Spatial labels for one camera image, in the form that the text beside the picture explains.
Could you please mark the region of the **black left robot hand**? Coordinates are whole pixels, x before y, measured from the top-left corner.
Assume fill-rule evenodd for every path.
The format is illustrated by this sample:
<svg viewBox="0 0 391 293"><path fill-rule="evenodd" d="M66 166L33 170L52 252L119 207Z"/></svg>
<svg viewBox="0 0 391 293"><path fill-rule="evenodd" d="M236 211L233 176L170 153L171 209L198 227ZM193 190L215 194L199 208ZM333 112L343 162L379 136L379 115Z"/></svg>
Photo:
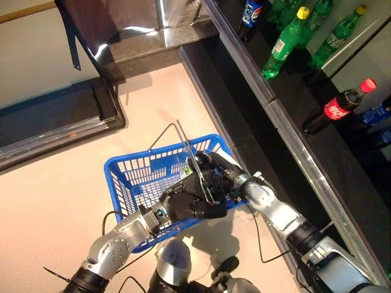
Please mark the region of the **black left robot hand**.
<svg viewBox="0 0 391 293"><path fill-rule="evenodd" d="M159 198L172 222L186 219L216 219L227 215L224 179L212 170L203 172L206 187L192 173L168 187Z"/></svg>

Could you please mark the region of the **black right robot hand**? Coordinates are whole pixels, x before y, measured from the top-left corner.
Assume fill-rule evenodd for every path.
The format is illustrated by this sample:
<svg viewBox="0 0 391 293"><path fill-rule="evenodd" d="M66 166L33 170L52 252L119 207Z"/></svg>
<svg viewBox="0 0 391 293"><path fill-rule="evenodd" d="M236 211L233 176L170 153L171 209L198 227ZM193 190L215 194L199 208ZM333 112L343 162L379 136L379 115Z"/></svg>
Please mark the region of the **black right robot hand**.
<svg viewBox="0 0 391 293"><path fill-rule="evenodd" d="M237 178L245 174L241 167L215 152L198 151L190 158L189 166L200 178L206 200L212 203L226 202Z"/></svg>

